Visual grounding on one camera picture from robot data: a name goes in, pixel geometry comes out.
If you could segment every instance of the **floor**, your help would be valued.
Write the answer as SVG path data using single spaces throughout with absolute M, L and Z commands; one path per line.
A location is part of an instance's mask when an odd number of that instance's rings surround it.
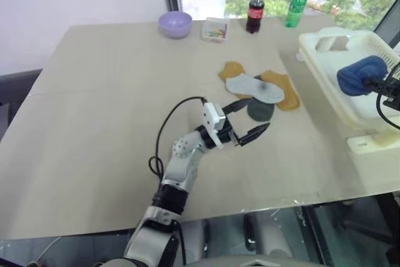
M 274 217 L 275 222 L 281 228 L 294 257 L 300 261 L 309 261 L 296 209 L 272 209 L 267 212 Z M 211 240 L 208 257 L 256 253 L 246 248 L 242 227 L 243 219 L 244 214 L 237 214 L 209 220 Z
M 90 267 L 96 262 L 120 258 L 128 242 L 128 232 L 66 236 L 54 243 L 40 262 L 48 267 Z M 26 266 L 36 261 L 52 238 L 0 240 L 0 256 Z
M 335 266 L 389 266 L 385 255 L 391 247 L 389 244 L 340 226 L 340 222 L 346 219 L 390 236 L 373 197 L 356 199 L 349 206 L 342 203 L 323 206 L 316 209 L 316 214 Z
M 8 104 L 0 106 L 0 141 L 8 127 Z

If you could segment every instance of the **green bottle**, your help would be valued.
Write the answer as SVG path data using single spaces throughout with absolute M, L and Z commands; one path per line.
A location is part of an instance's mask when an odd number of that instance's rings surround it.
M 306 7 L 307 0 L 292 0 L 290 2 L 289 11 L 287 12 L 285 25 L 289 28 L 295 28 L 300 21 Z

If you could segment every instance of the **white table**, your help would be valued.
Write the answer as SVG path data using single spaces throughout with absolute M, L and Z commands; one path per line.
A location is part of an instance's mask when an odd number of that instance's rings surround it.
M 250 35 L 232 21 L 225 44 L 201 41 L 201 22 L 178 40 L 154 23 L 70 28 L 1 141 L 0 238 L 134 227 L 158 185 L 147 160 L 169 110 L 194 95 L 222 106 L 236 100 L 217 74 L 226 61 L 254 76 L 289 72 L 302 105 L 277 108 L 251 144 L 207 154 L 184 219 L 400 189 L 399 154 L 352 158 L 344 139 L 364 133 L 340 124 L 306 65 L 294 59 L 299 33 L 331 25 L 319 16 L 286 29 L 267 18 Z M 200 112 L 193 102 L 170 119 L 161 138 L 165 163 L 173 141 L 201 124 Z M 245 110 L 230 120 L 239 134 L 258 125 Z

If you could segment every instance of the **blue object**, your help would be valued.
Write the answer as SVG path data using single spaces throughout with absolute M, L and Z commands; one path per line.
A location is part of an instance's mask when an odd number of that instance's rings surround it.
M 192 27 L 192 17 L 184 12 L 168 12 L 158 19 L 161 31 L 169 38 L 186 37 Z
M 337 80 L 342 92 L 349 96 L 367 95 L 371 89 L 365 87 L 366 78 L 384 79 L 388 67 L 379 56 L 369 56 L 337 72 Z

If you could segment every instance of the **purple bowl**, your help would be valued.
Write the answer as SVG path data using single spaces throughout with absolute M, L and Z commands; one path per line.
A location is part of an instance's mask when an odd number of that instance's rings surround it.
M 184 12 L 168 12 L 158 19 L 161 31 L 169 38 L 186 37 L 192 27 L 192 17 Z

